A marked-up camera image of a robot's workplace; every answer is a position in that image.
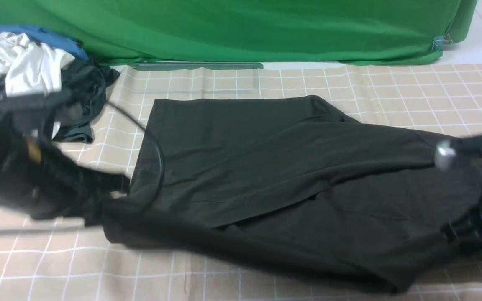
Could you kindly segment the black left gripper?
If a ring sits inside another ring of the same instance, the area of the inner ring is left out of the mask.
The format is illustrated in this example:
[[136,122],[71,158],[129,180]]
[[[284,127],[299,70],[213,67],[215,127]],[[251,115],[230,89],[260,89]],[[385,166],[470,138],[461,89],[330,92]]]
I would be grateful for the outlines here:
[[76,102],[71,90],[0,98],[0,207],[34,220],[93,219],[112,192],[129,191],[128,176],[79,166],[42,132],[32,137],[13,125],[13,114],[40,111],[44,129]]

